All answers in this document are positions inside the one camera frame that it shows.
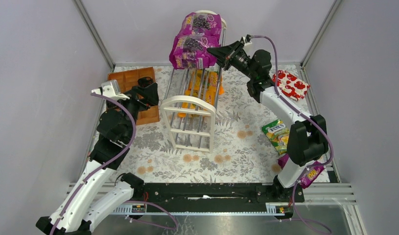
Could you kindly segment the yellow green candy bag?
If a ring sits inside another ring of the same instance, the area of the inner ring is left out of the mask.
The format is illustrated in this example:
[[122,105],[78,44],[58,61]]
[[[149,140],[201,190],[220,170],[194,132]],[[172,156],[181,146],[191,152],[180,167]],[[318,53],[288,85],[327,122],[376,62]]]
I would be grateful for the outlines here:
[[262,126],[261,130],[269,139],[279,155],[283,155],[287,152],[289,129],[286,127],[283,121],[277,119],[267,125]]

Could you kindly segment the purple grape candy bag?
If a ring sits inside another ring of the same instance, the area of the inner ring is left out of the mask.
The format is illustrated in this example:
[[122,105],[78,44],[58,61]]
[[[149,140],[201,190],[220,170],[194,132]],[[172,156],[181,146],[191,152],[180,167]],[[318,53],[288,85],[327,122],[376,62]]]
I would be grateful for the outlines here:
[[179,35],[205,35],[219,38],[222,19],[219,14],[192,12],[185,16]]
[[207,69],[216,64],[216,58],[207,49],[220,47],[219,39],[205,35],[177,35],[174,38],[169,61],[176,70]]
[[[281,167],[281,169],[284,169],[288,160],[288,154],[281,155],[281,157],[277,160],[278,165]],[[324,171],[324,169],[324,166],[315,166],[309,169],[300,180],[301,187],[303,189],[308,188],[313,183],[313,181],[317,179],[317,177]]]

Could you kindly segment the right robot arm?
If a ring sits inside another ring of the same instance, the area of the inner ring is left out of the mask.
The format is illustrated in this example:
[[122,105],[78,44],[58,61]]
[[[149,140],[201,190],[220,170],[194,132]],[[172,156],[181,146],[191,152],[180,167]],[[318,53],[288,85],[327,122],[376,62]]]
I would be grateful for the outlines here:
[[270,109],[289,129],[288,161],[271,185],[265,189],[257,188],[256,192],[261,202],[294,201],[304,174],[313,168],[324,168],[318,160],[332,150],[326,121],[321,115],[312,116],[304,112],[281,93],[270,76],[272,64],[268,51],[259,49],[249,56],[244,47],[244,42],[236,41],[227,46],[208,48],[207,51],[224,70],[234,67],[248,77],[249,95]]

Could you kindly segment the orange candy bag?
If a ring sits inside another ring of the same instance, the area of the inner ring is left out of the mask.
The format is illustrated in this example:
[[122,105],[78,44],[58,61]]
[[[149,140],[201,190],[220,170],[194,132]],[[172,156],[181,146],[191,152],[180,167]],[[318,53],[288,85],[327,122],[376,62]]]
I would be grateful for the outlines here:
[[199,89],[198,91],[195,90],[190,90],[186,91],[185,95],[188,96],[189,98],[187,99],[187,102],[182,102],[181,108],[182,109],[190,109],[195,111],[195,113],[177,113],[177,117],[179,118],[198,118],[202,114],[198,113],[198,111],[209,111],[209,109],[206,107],[203,107],[199,104],[199,101],[201,100],[203,103],[207,103],[208,106],[213,106],[215,107],[215,99],[216,95],[218,92],[214,92],[212,90],[208,90],[207,88],[202,87],[202,89]]
[[218,94],[222,95],[224,93],[224,88],[222,85],[222,77],[219,78],[219,74],[214,71],[205,71],[204,79],[202,79],[202,71],[195,70],[191,72],[191,79],[188,85],[188,91],[192,88],[198,91],[200,87],[207,86],[208,90],[216,92],[217,86],[219,85]]

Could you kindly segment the purple grape candy bag front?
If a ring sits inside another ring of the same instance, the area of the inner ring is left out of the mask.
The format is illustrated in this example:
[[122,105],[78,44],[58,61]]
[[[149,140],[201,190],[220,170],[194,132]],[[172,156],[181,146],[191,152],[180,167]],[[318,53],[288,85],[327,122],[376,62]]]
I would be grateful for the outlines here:
[[216,64],[216,58],[207,49],[220,47],[219,39],[205,35],[177,35],[174,38],[169,61],[176,70],[207,69]]

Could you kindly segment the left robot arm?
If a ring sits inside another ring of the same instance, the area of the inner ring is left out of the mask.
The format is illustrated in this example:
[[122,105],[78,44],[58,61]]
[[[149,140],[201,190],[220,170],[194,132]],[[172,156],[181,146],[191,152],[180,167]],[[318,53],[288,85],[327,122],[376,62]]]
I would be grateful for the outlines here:
[[158,105],[157,89],[153,80],[140,79],[136,86],[124,93],[116,80],[104,82],[91,91],[92,96],[105,99],[114,107],[99,117],[98,140],[70,194],[54,213],[38,219],[36,227],[41,232],[46,235],[90,235],[122,203],[143,195],[144,181],[132,173],[125,173],[110,192],[93,201],[130,150],[139,112]]

